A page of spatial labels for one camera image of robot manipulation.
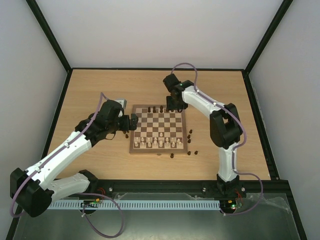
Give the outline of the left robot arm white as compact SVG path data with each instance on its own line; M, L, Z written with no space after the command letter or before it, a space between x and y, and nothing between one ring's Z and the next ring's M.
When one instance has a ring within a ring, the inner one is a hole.
M73 194L93 192L97 178L87 170L63 179L56 177L77 157L94 147L107 135L136 130L136 114L125 114L123 98L100 102L96 112L78 123L69 137L55 150L26 170L10 174L10 196L30 217L37 217L51 203Z

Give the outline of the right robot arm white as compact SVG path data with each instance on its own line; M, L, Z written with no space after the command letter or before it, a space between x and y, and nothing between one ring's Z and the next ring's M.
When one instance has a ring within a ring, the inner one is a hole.
M240 179L236 161L243 129L236 106L214 100L190 80L181 82L173 73L167 75L163 83L170 93L166 97L169 111L181 112L191 105L209 119L210 139L219 148L216 187L221 195L229 196L239 185Z

